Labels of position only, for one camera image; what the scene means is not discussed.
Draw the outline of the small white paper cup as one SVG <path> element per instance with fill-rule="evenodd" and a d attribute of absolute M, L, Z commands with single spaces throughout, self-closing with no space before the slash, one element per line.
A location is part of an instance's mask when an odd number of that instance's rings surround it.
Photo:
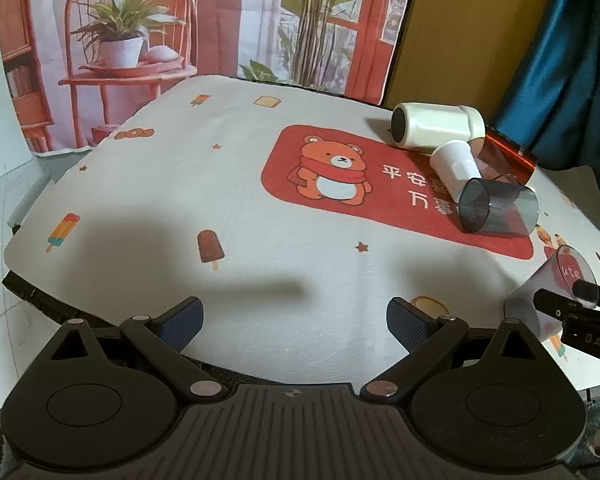
<path fill-rule="evenodd" d="M 454 202 L 460 199 L 469 180 L 481 178 L 470 146 L 465 141 L 443 143 L 432 152 L 429 163 Z"/>

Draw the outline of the blue curtain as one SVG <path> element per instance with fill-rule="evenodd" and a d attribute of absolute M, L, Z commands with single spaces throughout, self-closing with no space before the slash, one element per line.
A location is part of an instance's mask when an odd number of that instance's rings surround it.
<path fill-rule="evenodd" d="M 548 0 L 494 126 L 549 170 L 589 166 L 600 189 L 600 0 Z"/>

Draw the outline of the printed room backdrop cloth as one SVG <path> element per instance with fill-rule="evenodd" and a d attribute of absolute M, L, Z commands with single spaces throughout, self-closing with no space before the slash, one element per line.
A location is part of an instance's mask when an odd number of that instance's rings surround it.
<path fill-rule="evenodd" d="M 27 148 L 77 152 L 196 75 L 377 104 L 411 0 L 0 0 Z"/>

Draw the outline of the large white bottle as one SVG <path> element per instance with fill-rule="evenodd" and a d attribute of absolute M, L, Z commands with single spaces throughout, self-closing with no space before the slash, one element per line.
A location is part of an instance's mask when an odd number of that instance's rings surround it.
<path fill-rule="evenodd" d="M 397 148 L 431 153 L 448 141 L 483 138 L 486 124 L 471 106 L 403 102 L 392 111 L 390 131 Z"/>

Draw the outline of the clear grey plastic cup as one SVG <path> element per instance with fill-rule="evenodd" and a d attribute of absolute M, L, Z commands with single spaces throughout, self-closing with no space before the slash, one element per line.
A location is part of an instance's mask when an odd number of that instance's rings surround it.
<path fill-rule="evenodd" d="M 460 193 L 457 213 L 465 232 L 523 237 L 534 230 L 540 206 L 531 188 L 473 178 Z"/>

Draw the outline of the printed bear table mat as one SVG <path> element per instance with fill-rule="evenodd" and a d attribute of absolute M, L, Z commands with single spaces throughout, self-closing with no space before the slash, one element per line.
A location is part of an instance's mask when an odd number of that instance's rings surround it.
<path fill-rule="evenodd" d="M 404 356 L 390 299 L 479 327 L 550 253 L 600 283 L 600 230 L 535 171 L 531 233 L 465 233 L 427 156 L 388 110 L 203 76 L 146 105 L 31 209 L 6 266 L 119 324 L 196 296 L 186 354 L 274 382 L 360 386 Z"/>

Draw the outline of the clear brown plastic cup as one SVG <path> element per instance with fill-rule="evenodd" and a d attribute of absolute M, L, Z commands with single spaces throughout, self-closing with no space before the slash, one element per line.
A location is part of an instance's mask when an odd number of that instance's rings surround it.
<path fill-rule="evenodd" d="M 468 145 L 483 179 L 510 184 L 519 183 L 501 150 L 486 136 L 472 139 Z"/>

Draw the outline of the yellow wooden panel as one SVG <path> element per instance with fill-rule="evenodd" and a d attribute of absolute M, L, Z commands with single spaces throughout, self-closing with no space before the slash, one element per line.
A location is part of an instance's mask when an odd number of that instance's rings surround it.
<path fill-rule="evenodd" d="M 412 0 L 386 107 L 465 104 L 491 120 L 532 44 L 547 0 Z"/>

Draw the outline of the red metal bottle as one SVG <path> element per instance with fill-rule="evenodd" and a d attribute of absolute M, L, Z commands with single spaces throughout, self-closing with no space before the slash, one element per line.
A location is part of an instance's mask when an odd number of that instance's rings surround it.
<path fill-rule="evenodd" d="M 520 184 L 527 184 L 538 166 L 538 159 L 526 148 L 499 132 L 498 129 L 486 127 L 486 138 L 500 150 L 509 173 Z"/>

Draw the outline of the clear purple plastic cup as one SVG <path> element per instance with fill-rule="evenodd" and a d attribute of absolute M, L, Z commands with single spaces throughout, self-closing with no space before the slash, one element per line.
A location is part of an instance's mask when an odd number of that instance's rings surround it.
<path fill-rule="evenodd" d="M 560 332 L 562 324 L 556 318 L 535 310 L 533 295 L 544 288 L 560 296 L 579 300 L 572 293 L 572 285 L 577 280 L 596 284 L 593 271 L 580 252 L 569 245 L 562 245 L 504 301 L 504 318 L 516 318 L 539 341 L 547 340 Z M 579 301 L 587 308 L 595 307 L 590 302 Z"/>

